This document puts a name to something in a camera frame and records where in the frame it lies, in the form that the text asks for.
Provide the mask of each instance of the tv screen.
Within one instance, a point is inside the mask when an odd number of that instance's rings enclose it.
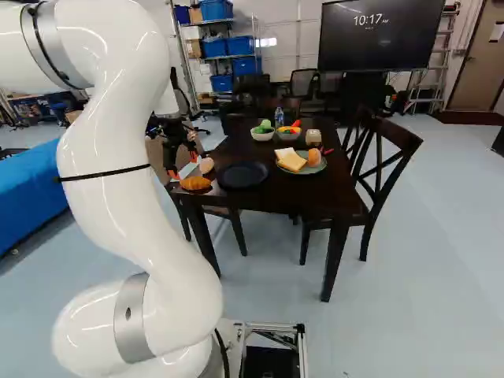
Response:
[[[428,65],[445,0],[342,0],[322,5],[321,71]]]

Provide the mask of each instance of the food item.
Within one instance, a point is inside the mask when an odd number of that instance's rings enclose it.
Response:
[[[271,127],[257,126],[252,132],[254,134],[268,134],[269,132],[274,132],[275,129]]]
[[[205,157],[199,163],[199,172],[201,172],[202,175],[205,175],[212,169],[213,169],[213,159],[211,157]]]
[[[298,134],[299,132],[301,132],[301,128],[296,128],[292,126],[282,126],[281,128],[278,128],[277,131],[283,134]]]
[[[272,128],[270,120],[262,120],[262,122],[259,126],[261,126],[263,128]]]
[[[308,166],[317,167],[322,162],[322,154],[317,148],[308,150]]]
[[[254,134],[268,134],[274,131],[275,129],[271,127],[270,120],[262,120],[261,124],[252,130]]]
[[[306,130],[306,145],[307,146],[319,146],[322,144],[322,134],[321,131],[316,128],[311,128]]]
[[[306,159],[296,154],[292,147],[275,150],[275,154],[278,158],[278,165],[291,172],[299,172],[306,164]]]
[[[288,148],[280,148],[278,150],[275,150],[275,155],[277,160],[282,160],[285,158],[288,154],[296,154],[296,151],[292,147]]]
[[[180,181],[180,186],[186,191],[201,191],[212,186],[212,181],[205,177],[188,177]]]

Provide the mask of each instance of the water bottle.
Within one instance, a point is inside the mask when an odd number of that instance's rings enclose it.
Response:
[[[284,110],[279,106],[275,110],[275,128],[284,126]]]

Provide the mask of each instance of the chair leg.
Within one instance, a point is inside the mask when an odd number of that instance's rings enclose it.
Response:
[[[186,237],[186,240],[188,242],[190,242],[191,241],[191,229],[189,228],[189,221],[187,219],[187,216],[186,216],[185,212],[183,211],[182,203],[179,201],[178,198],[171,196],[171,195],[170,195],[170,197],[172,198],[173,203],[175,204],[176,211],[178,211],[178,213],[179,213],[180,223],[182,224],[182,229],[183,229],[183,234]]]
[[[246,257],[247,252],[245,236],[243,235],[242,221],[239,219],[239,211],[237,209],[229,209],[229,219],[231,221],[231,225],[233,226],[233,231],[235,232],[239,251],[242,253],[242,256]]]
[[[309,225],[306,222],[302,222],[302,233],[301,233],[301,253],[299,255],[299,264],[304,265],[306,263],[306,255],[308,254],[308,244],[309,244]]]
[[[292,221],[292,224],[294,226],[297,226],[299,224],[299,219],[297,214],[289,214],[289,219]]]
[[[369,241],[371,240],[371,233],[374,226],[374,222],[367,223],[367,225],[364,226],[364,232],[362,233],[361,240],[361,254],[359,256],[359,260],[361,261],[367,261],[368,259]]]

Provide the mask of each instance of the cardboard box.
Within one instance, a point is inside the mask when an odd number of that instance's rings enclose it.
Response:
[[[182,28],[182,39],[201,39],[205,35],[202,30],[203,28],[200,28],[199,26]]]
[[[187,56],[192,58],[202,57],[202,47],[199,39],[189,39],[186,41]]]
[[[213,104],[213,97],[209,93],[198,93],[198,102],[200,104]]]
[[[203,22],[203,14],[200,8],[189,8],[189,17],[192,24],[199,24]]]
[[[75,110],[73,112],[66,113],[66,119],[70,124],[73,124],[73,122],[77,119],[77,117],[82,113],[82,110]]]

